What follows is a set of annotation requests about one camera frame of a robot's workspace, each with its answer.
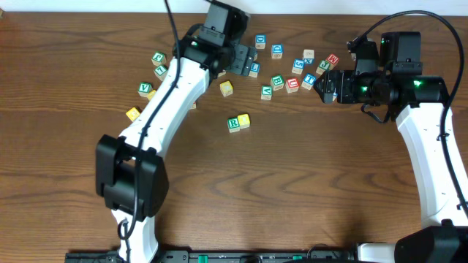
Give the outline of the green B wooden block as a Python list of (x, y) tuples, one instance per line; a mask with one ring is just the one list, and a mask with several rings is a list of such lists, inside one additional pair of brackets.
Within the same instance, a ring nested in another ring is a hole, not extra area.
[(282, 89), (284, 87), (284, 78), (281, 75), (274, 75), (271, 78), (271, 87), (274, 91)]

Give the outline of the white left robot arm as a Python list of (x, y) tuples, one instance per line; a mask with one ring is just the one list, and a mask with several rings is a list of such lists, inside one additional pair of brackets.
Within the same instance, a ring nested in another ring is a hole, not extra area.
[(142, 113), (96, 147), (96, 192), (117, 221), (119, 262), (152, 262), (159, 244), (156, 214), (169, 189), (164, 158), (193, 103), (222, 71), (247, 76), (255, 47), (240, 43), (250, 21), (243, 10), (211, 1), (204, 23), (175, 36), (165, 78)]

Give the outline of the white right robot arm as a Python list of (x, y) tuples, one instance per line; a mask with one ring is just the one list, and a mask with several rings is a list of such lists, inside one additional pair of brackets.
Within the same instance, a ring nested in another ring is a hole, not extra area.
[(396, 123), (415, 174), (421, 230), (394, 244), (361, 243), (359, 262), (467, 261), (467, 215), (458, 199), (467, 174), (452, 120), (440, 131), (448, 90), (441, 77), (422, 74), (420, 45), (416, 31), (384, 33), (379, 45), (364, 39), (351, 49), (353, 70), (330, 70), (314, 83), (326, 104), (387, 106), (384, 120)]

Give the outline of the green R wooden block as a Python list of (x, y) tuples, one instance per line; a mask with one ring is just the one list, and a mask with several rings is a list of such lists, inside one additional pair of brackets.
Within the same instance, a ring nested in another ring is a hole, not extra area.
[(238, 118), (228, 118), (227, 126), (229, 133), (239, 132), (241, 129), (240, 123), (238, 122)]

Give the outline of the yellow O wooden block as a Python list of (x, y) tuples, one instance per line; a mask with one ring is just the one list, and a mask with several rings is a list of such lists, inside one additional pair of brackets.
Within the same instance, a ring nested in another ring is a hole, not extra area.
[(247, 113), (237, 116), (239, 126), (241, 129), (249, 128), (251, 125), (250, 117)]

